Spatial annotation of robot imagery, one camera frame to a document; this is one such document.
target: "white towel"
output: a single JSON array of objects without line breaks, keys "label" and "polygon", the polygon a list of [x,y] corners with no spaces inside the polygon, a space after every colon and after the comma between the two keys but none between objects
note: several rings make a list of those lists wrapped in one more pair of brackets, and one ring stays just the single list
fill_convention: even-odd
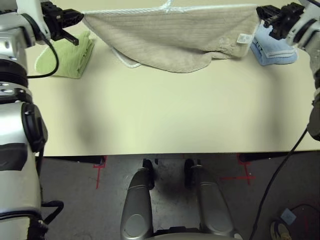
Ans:
[{"label": "white towel", "polygon": [[248,53],[260,20],[255,4],[84,12],[84,24],[128,67],[190,73]]}]

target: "towel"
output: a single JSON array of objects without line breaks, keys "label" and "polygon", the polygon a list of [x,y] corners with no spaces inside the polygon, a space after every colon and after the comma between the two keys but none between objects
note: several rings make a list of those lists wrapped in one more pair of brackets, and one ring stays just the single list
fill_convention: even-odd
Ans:
[{"label": "towel", "polygon": [[[52,42],[59,58],[59,68],[54,75],[73,79],[81,78],[94,47],[89,35],[90,31],[84,31],[76,36],[79,39],[78,46],[66,39]],[[46,74],[51,72],[55,66],[55,56],[47,47],[36,60],[35,70],[40,74]]]},{"label": "towel", "polygon": [[291,64],[298,59],[297,49],[289,46],[285,39],[276,40],[269,36],[272,26],[260,25],[250,46],[262,66],[271,64]]},{"label": "towel", "polygon": [[260,20],[255,4],[87,11],[84,24],[128,67],[190,73],[248,53]]}]

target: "black cable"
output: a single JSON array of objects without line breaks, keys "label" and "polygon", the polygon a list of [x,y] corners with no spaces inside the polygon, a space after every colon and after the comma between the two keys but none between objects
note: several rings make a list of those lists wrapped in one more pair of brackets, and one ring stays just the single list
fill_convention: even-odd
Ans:
[{"label": "black cable", "polygon": [[312,3],[316,6],[318,6],[320,8],[320,2],[316,1],[316,0],[307,0],[309,3]]},{"label": "black cable", "polygon": [[57,209],[54,210],[52,213],[49,214],[43,221],[45,224],[49,225],[55,218],[58,216],[58,214],[64,209],[64,202],[63,201],[48,201],[48,202],[42,202],[41,207],[45,208],[54,208],[56,207]]},{"label": "black cable", "polygon": [[254,220],[254,224],[253,224],[253,227],[252,227],[252,232],[251,232],[249,240],[252,240],[254,238],[254,235],[255,235],[256,230],[258,228],[258,221],[259,221],[260,214],[261,214],[261,211],[262,211],[262,206],[264,205],[264,202],[265,202],[266,197],[268,195],[268,192],[269,192],[269,190],[271,188],[271,185],[273,184],[273,182],[276,179],[276,177],[277,177],[278,173],[280,172],[280,170],[287,163],[289,157],[293,154],[293,152],[296,150],[298,145],[301,143],[301,141],[304,138],[304,136],[306,135],[306,133],[307,133],[307,129],[305,129],[303,131],[303,133],[302,133],[301,137],[299,138],[299,140],[296,142],[296,144],[293,146],[293,148],[290,150],[290,152],[288,152],[288,154],[285,156],[284,160],[281,162],[281,164],[275,170],[275,172],[273,173],[268,185],[266,186],[266,189],[264,191],[263,197],[261,198],[261,201],[260,201],[260,204],[259,204],[258,212],[256,213],[256,217],[255,217],[255,220]]},{"label": "black cable", "polygon": [[310,204],[307,204],[307,203],[299,204],[298,206],[295,206],[295,207],[291,208],[290,211],[293,211],[293,210],[295,210],[295,209],[297,209],[297,208],[300,208],[300,207],[303,207],[303,206],[307,206],[307,207],[309,207],[309,208],[312,208],[313,210],[316,210],[318,213],[320,213],[320,210],[319,210],[319,209],[317,209],[316,207],[314,207],[314,206],[312,206],[312,205],[310,205]]},{"label": "black cable", "polygon": [[59,68],[59,58],[58,58],[58,54],[57,54],[54,46],[52,46],[51,42],[46,38],[46,36],[41,31],[40,31],[39,34],[41,35],[42,40],[49,46],[49,48],[51,49],[51,51],[54,54],[54,57],[55,57],[55,68],[51,72],[43,74],[43,75],[27,76],[28,79],[40,79],[40,78],[49,77],[49,76],[55,74],[56,71]]},{"label": "black cable", "polygon": [[22,210],[22,211],[8,211],[5,213],[0,213],[0,221],[12,218],[20,218],[20,217],[36,217],[38,219],[42,219],[41,215],[34,211]]},{"label": "black cable", "polygon": [[44,151],[45,151],[45,147],[41,148],[41,150],[39,151],[39,156],[36,158],[36,172],[38,173],[38,176],[40,176],[41,173],[41,167],[42,167],[42,161],[44,159]]}]

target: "table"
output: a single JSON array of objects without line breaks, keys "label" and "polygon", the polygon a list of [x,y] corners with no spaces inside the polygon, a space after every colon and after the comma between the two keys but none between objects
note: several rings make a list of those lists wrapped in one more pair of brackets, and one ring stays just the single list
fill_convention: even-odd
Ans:
[{"label": "table", "polygon": [[[211,1],[203,0],[201,4]],[[289,0],[246,0],[281,7]],[[163,0],[53,1],[78,11],[156,7]],[[214,4],[239,3],[215,0]],[[177,0],[178,6],[194,4]],[[82,24],[67,29],[79,34]],[[81,79],[31,79],[29,88],[49,132],[45,156],[288,151],[305,129],[314,80],[309,56],[294,64],[260,66],[213,60],[192,73],[124,66],[92,34],[95,47]],[[45,46],[27,49],[29,74]],[[309,134],[298,150],[319,150]]]}]

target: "floor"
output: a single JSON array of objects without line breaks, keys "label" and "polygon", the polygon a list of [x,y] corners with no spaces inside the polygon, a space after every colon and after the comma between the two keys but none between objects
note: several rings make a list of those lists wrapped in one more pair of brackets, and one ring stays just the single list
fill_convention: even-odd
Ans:
[{"label": "floor", "polygon": [[[150,192],[154,230],[169,227],[199,226],[196,196],[184,188],[183,166],[186,158],[200,159],[218,179],[229,206],[234,225],[242,237],[250,236],[260,199],[271,175],[282,158],[264,159],[245,169],[236,154],[147,154],[114,155],[105,168],[91,164],[45,159],[41,172],[43,197],[62,200],[65,207],[50,224],[48,240],[119,240],[121,214],[130,180],[142,165],[143,158],[152,161],[157,179]],[[269,225],[285,208],[301,203],[320,206],[320,152],[292,156],[276,178],[264,203],[254,239],[269,240]],[[294,211],[297,216],[290,226],[293,240],[319,240],[320,215],[311,208]]]}]

